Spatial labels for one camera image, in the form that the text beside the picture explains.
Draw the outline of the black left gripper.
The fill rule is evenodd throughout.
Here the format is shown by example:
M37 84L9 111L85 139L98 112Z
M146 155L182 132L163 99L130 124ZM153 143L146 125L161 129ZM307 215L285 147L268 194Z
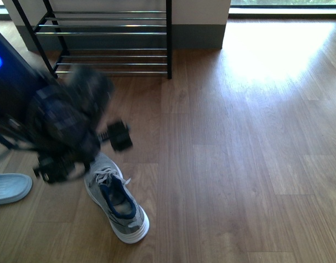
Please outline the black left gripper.
M133 146L130 128L123 122L108 124L96 134L114 90L113 82L90 67L77 66L68 80L53 81L36 91L26 112L26 125L39 152L33 168L48 184L69 179L75 162L90 163L109 141L114 151Z

